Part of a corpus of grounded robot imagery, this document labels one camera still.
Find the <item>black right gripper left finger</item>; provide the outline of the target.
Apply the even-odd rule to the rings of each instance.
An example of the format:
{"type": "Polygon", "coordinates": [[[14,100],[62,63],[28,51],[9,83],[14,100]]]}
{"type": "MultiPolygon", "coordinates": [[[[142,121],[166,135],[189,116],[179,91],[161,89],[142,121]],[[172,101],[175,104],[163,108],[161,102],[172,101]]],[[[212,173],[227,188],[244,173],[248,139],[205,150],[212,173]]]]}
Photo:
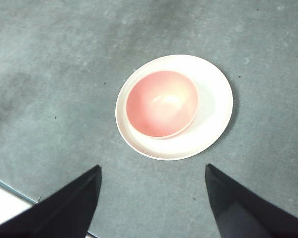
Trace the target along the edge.
{"type": "Polygon", "coordinates": [[[83,238],[95,213],[102,182],[99,165],[42,202],[0,225],[0,238],[83,238]]]}

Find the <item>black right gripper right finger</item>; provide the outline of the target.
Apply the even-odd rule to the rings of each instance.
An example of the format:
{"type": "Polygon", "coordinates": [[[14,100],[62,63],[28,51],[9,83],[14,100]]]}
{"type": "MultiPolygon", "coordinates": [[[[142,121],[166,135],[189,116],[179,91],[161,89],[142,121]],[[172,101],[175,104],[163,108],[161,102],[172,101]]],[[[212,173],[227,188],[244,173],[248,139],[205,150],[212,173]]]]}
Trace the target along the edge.
{"type": "Polygon", "coordinates": [[[298,218],[212,164],[205,167],[211,210],[223,238],[298,238],[298,218]]]}

